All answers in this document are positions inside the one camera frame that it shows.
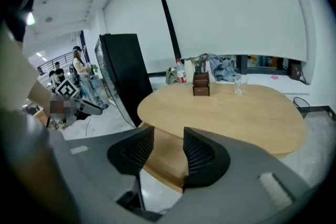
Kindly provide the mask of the wooden coffee table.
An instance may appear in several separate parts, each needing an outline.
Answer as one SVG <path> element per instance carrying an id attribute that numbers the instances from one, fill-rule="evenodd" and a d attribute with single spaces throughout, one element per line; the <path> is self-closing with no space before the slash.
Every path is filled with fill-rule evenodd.
<path id="1" fill-rule="evenodd" d="M 154 149 L 145 171 L 181 192 L 187 174 L 183 152 L 185 127 L 193 127 L 257 145 L 276 158 L 298 150 L 307 127 L 298 109 L 281 92 L 248 85 L 244 95 L 230 83 L 212 83 L 208 96 L 195 96 L 191 84 L 171 84 L 138 106 L 141 125 L 154 127 Z"/>

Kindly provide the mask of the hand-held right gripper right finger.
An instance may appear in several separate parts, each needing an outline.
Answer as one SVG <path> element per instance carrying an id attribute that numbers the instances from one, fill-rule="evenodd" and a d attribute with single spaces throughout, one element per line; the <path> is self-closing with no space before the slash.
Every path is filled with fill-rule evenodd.
<path id="1" fill-rule="evenodd" d="M 312 195 L 298 174 L 256 145 L 186 127 L 183 151 L 188 175 L 168 224 L 286 224 Z"/>

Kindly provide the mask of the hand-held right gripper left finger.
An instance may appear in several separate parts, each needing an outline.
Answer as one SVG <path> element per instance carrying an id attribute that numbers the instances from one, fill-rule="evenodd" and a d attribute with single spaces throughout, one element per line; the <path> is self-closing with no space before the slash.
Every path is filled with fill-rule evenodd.
<path id="1" fill-rule="evenodd" d="M 140 172 L 154 148 L 154 128 L 67 140 L 80 169 L 104 195 L 121 203 L 143 203 Z"/>

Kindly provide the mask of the black glass-door fridge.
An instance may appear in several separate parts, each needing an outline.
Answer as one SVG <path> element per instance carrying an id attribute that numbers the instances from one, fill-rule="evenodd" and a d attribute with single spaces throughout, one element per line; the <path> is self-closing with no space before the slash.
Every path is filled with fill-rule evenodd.
<path id="1" fill-rule="evenodd" d="M 123 118 L 141 124 L 138 106 L 153 92 L 136 34 L 100 35 L 96 59 L 108 91 Z"/>

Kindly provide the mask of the white bag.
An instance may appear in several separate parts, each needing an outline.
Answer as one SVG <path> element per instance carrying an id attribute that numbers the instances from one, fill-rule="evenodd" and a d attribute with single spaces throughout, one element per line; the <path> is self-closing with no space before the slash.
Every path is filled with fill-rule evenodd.
<path id="1" fill-rule="evenodd" d="M 194 59 L 185 59 L 184 60 L 184 68 L 185 68 L 185 74 L 186 74 L 186 81 L 192 82 L 193 81 L 193 75 L 195 72 L 195 60 Z"/>

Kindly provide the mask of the blue clothes pile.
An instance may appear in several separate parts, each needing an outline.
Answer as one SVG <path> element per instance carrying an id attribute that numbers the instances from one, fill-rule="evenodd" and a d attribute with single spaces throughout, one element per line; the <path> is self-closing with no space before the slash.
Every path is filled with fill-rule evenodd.
<path id="1" fill-rule="evenodd" d="M 208 54 L 207 60 L 216 81 L 235 82 L 237 73 L 234 67 L 234 60 L 215 54 Z"/>

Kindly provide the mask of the person's left forearm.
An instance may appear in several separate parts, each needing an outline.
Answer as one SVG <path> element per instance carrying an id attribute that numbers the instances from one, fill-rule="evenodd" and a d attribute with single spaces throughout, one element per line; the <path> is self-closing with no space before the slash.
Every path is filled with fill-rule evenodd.
<path id="1" fill-rule="evenodd" d="M 50 113 L 52 92 L 38 80 L 37 70 L 26 59 L 5 22 L 0 24 L 0 110 L 21 110 L 27 99 Z"/>

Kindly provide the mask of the person's dark shirt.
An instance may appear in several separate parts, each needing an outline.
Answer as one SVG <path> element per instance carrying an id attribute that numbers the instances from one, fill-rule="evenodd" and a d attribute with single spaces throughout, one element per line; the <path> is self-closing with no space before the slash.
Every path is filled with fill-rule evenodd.
<path id="1" fill-rule="evenodd" d="M 16 41 L 23 42 L 26 20 L 34 0 L 0 0 L 0 22 L 5 22 Z"/>

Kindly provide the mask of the wide white roller blind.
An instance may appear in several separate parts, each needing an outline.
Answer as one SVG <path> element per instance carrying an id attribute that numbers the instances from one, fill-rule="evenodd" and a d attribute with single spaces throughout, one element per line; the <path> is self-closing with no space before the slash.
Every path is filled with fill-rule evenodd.
<path id="1" fill-rule="evenodd" d="M 183 58 L 203 53 L 305 61 L 298 0 L 166 0 Z"/>

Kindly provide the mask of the brown wooden organiser box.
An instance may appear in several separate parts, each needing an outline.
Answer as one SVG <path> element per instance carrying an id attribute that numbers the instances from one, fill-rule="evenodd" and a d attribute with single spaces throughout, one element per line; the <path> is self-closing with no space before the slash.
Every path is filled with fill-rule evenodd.
<path id="1" fill-rule="evenodd" d="M 195 72 L 193 75 L 192 87 L 194 96 L 210 96 L 210 80 L 208 72 Z"/>

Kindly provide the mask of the grey-green tote bag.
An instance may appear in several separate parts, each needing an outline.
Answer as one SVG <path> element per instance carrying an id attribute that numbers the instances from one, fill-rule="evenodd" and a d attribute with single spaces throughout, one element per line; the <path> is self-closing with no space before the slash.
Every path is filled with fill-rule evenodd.
<path id="1" fill-rule="evenodd" d="M 169 67 L 167 69 L 165 82 L 166 82 L 166 84 L 178 83 L 178 75 L 177 75 L 176 68 Z"/>

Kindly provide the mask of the narrow white roller blind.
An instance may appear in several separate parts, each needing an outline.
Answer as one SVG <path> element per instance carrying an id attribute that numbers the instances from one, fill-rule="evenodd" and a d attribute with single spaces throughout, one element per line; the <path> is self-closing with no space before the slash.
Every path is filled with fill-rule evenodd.
<path id="1" fill-rule="evenodd" d="M 186 58 L 180 23 L 183 0 L 110 0 L 104 15 L 110 34 L 136 34 L 148 73 Z"/>

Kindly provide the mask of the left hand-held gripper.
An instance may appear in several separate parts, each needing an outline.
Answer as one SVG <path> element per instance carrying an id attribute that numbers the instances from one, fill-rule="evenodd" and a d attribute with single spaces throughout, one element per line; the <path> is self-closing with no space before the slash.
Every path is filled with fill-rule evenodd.
<path id="1" fill-rule="evenodd" d="M 88 115 L 101 115 L 102 108 L 79 97 L 79 89 L 71 80 L 63 81 L 51 95 L 51 117 L 59 122 L 85 120 Z"/>

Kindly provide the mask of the metal railing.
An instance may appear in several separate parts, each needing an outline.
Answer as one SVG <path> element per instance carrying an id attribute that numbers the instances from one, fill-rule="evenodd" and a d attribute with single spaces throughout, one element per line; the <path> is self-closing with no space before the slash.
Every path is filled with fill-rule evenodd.
<path id="1" fill-rule="evenodd" d="M 40 65 L 39 68 L 43 70 L 44 72 L 46 72 L 47 70 L 54 69 L 56 62 L 59 62 L 60 67 L 62 68 L 64 66 L 71 64 L 72 60 L 73 60 L 73 53 L 71 51 L 57 58 L 54 58 L 50 61 L 46 61 L 44 64 Z"/>

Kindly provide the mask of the dark bag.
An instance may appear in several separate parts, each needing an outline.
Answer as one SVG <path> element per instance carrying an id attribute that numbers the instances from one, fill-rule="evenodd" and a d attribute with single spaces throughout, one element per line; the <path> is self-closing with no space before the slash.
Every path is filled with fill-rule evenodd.
<path id="1" fill-rule="evenodd" d="M 303 75 L 301 61 L 289 59 L 288 63 L 288 76 L 292 80 L 306 83 L 306 79 Z"/>

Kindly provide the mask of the plastic bottle red label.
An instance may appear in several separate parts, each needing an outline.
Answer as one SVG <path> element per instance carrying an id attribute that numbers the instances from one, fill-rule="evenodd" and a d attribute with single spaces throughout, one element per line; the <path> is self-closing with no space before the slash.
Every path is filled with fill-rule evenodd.
<path id="1" fill-rule="evenodd" d="M 181 62 L 181 59 L 176 60 L 176 73 L 178 76 L 179 83 L 180 84 L 186 83 L 185 67 L 183 63 Z"/>

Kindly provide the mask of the clear drinking glass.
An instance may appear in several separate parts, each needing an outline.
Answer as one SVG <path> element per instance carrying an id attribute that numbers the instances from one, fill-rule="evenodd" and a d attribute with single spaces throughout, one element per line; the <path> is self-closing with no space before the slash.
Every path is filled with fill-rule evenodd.
<path id="1" fill-rule="evenodd" d="M 246 93 L 246 86 L 248 84 L 248 77 L 245 74 L 235 75 L 234 93 L 236 95 L 244 95 Z"/>

